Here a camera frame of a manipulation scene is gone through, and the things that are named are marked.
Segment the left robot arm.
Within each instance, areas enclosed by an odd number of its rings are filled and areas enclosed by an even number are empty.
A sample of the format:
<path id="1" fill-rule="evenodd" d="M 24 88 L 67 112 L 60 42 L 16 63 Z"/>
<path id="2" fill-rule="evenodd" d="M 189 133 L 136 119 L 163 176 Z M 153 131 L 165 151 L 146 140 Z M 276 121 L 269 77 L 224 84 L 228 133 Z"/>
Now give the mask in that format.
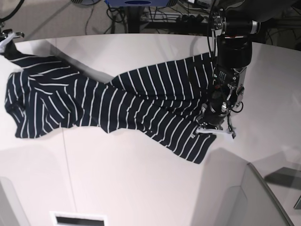
<path id="1" fill-rule="evenodd" d="M 197 118 L 197 134 L 221 134 L 235 138 L 231 113 L 243 110 L 246 68 L 252 60 L 252 38 L 263 23 L 289 8 L 294 0 L 214 0 L 207 32 L 212 82 L 206 88 L 206 102 Z"/>

